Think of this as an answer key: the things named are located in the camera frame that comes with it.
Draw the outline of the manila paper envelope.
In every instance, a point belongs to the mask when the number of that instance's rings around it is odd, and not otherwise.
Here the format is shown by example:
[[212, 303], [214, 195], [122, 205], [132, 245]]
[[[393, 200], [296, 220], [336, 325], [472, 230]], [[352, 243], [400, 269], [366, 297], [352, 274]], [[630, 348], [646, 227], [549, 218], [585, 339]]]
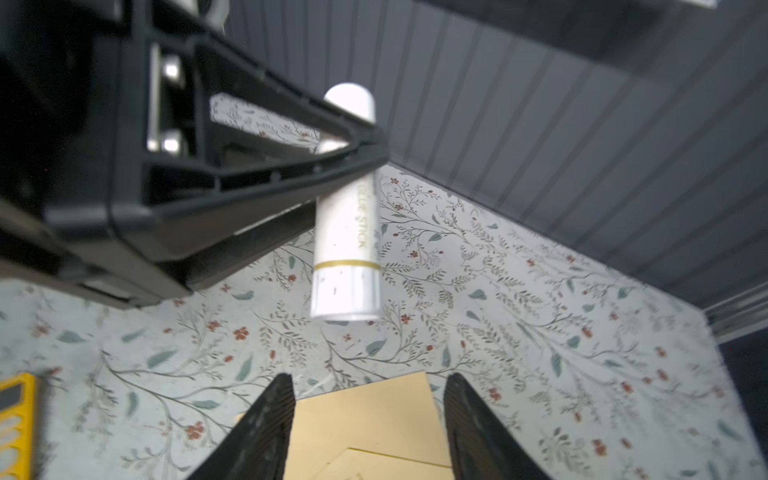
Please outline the manila paper envelope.
[[452, 479], [423, 372], [296, 403], [284, 479]]

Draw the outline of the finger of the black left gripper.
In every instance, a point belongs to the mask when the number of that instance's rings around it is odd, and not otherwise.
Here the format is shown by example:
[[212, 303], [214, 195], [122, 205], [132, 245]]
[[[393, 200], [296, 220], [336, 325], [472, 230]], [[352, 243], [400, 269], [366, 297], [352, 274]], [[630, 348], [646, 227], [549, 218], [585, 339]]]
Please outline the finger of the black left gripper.
[[307, 202], [187, 258], [183, 262], [186, 287], [199, 291], [226, 279], [310, 230], [315, 215], [316, 203]]

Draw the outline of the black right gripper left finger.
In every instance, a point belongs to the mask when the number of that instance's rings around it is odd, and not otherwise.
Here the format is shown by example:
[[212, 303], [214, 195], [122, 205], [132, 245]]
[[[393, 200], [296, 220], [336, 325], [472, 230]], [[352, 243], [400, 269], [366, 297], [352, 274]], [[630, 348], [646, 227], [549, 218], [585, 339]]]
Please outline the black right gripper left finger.
[[296, 400], [289, 374], [277, 375], [190, 480], [281, 479]]

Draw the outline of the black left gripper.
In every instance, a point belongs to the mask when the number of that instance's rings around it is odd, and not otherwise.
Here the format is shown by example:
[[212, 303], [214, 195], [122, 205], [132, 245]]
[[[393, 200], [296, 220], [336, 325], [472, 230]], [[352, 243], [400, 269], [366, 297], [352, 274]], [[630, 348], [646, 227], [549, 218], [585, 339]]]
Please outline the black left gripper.
[[[175, 263], [384, 165], [372, 123], [211, 32], [194, 1], [1, 5], [1, 275], [128, 309], [186, 297]], [[314, 154], [214, 117], [239, 99], [336, 137]]]

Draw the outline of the white glue stick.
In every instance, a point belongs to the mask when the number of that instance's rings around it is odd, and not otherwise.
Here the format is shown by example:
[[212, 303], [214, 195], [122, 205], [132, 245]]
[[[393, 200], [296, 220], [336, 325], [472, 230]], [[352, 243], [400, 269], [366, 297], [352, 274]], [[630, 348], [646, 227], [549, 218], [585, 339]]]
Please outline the white glue stick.
[[316, 201], [310, 317], [375, 321], [382, 315], [376, 174]]

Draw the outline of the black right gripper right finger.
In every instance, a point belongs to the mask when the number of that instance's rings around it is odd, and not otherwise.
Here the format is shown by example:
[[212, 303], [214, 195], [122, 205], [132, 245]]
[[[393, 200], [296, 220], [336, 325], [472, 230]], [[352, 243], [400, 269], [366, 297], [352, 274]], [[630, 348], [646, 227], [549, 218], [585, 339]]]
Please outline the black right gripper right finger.
[[451, 465], [456, 479], [546, 479], [471, 384], [448, 377], [443, 396]]

